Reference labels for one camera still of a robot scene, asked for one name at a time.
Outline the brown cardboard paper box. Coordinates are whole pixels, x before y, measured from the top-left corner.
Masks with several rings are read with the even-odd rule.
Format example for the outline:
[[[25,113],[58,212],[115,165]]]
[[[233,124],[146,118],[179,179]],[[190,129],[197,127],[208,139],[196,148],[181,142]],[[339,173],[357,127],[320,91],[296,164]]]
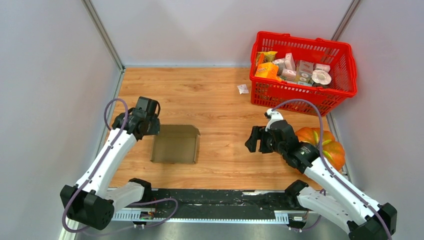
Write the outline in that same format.
[[[155,164],[196,164],[200,131],[192,124],[163,124],[154,136],[150,161]]]

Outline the small white paper packet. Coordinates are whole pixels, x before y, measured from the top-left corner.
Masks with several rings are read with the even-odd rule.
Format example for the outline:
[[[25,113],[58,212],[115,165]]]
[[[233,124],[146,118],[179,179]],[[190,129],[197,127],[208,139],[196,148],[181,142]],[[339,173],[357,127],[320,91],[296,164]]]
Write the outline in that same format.
[[[249,88],[246,84],[238,85],[237,89],[238,89],[240,95],[249,93]]]

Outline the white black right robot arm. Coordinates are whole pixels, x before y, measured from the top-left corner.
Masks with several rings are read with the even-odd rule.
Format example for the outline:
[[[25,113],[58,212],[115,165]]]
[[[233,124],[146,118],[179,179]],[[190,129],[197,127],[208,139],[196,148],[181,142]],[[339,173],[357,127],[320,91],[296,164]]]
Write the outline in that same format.
[[[301,140],[286,120],[271,120],[266,126],[253,126],[245,142],[249,152],[277,153],[292,168],[318,183],[329,196],[296,180],[285,191],[285,203],[317,212],[345,231],[351,240],[391,240],[396,232],[397,210],[381,204],[360,191],[326,158],[318,144]]]

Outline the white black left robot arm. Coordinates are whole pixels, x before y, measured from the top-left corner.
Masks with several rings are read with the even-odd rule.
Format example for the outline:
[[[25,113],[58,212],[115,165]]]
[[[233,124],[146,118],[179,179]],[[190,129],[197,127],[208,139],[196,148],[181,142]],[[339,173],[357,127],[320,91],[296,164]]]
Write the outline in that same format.
[[[83,176],[60,192],[64,206],[62,226],[70,233],[88,228],[103,230],[117,211],[134,203],[145,208],[153,201],[151,183],[139,178],[132,178],[112,191],[108,187],[136,142],[160,132],[161,106],[158,101],[141,96],[135,107],[128,108],[123,99],[114,98],[106,109],[114,102],[121,102],[124,112],[107,125],[109,135],[104,146]]]

